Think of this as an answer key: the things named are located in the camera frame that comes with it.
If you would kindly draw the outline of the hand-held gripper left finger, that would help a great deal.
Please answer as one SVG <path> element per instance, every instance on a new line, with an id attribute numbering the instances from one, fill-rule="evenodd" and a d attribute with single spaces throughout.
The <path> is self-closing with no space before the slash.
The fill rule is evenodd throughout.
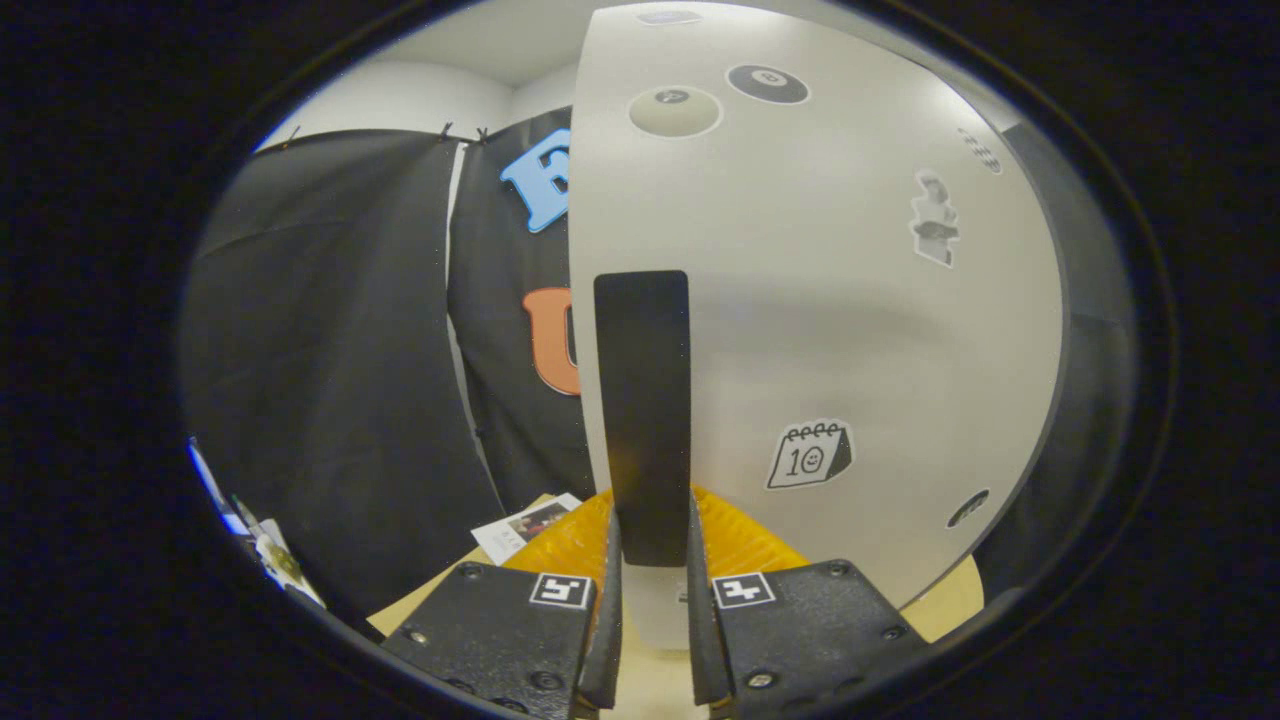
<path id="1" fill-rule="evenodd" d="M 572 506 L 503 561 L 462 559 L 388 609 L 381 647 L 489 717 L 596 719 L 622 655 L 609 493 Z"/>

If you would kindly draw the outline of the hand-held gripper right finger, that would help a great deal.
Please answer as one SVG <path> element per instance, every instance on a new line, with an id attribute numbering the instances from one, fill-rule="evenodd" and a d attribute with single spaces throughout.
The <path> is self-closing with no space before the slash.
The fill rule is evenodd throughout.
<path id="1" fill-rule="evenodd" d="M 806 562 L 701 488 L 689 520 L 692 687 L 710 717 L 854 717 L 925 657 L 927 641 L 846 559 Z"/>

